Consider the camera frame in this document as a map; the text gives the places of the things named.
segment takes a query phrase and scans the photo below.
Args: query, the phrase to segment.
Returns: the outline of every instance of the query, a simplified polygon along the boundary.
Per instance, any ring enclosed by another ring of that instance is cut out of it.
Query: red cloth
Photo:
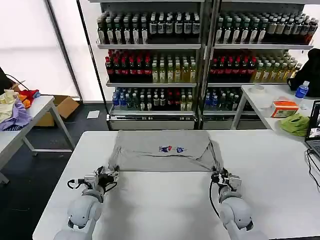
[[[26,96],[26,99],[28,99],[30,101],[30,105],[32,104],[32,101],[34,100],[34,95],[36,92],[39,92],[39,90],[23,90],[20,91],[21,95]]]

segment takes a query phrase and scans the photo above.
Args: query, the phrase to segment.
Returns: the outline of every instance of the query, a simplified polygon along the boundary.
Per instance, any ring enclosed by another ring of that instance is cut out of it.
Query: green cloth
[[[280,120],[280,127],[292,135],[304,137],[307,135],[309,120],[308,116],[296,113]]]

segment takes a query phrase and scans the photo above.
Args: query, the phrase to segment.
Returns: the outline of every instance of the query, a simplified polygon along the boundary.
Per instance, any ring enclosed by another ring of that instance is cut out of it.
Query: laptop
[[[313,102],[305,143],[320,157],[320,100]]]

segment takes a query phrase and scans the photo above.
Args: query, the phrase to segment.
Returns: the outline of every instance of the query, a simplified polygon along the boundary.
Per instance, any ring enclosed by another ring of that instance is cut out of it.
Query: white paper
[[[96,111],[89,111],[88,116],[86,117],[87,119],[97,119],[99,117],[99,110]]]

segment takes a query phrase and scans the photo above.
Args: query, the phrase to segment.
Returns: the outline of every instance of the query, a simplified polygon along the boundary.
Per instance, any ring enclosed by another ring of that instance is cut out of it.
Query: pile of clothes
[[[39,96],[38,90],[21,91],[20,94],[11,89],[4,90],[0,95],[0,131],[19,131],[26,126],[32,120],[26,109],[31,106],[33,98]]]

